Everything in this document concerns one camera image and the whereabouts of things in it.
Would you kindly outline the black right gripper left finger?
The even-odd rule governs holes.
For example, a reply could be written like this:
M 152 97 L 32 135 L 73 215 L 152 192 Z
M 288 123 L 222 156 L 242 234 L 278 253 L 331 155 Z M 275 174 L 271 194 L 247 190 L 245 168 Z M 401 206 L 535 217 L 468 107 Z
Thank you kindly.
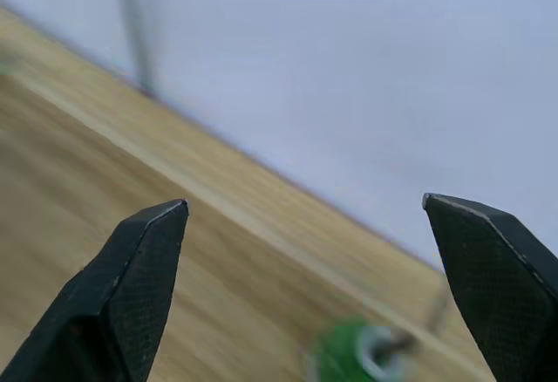
M 58 293 L 3 381 L 145 381 L 160 346 L 185 234 L 183 199 L 123 220 Z

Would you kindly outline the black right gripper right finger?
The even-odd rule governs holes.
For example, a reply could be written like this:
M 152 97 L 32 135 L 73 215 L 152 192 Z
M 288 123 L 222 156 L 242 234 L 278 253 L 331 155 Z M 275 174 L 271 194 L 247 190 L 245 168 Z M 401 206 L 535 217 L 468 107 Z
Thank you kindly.
M 498 381 L 557 379 L 557 258 L 515 216 L 427 193 L 454 301 Z

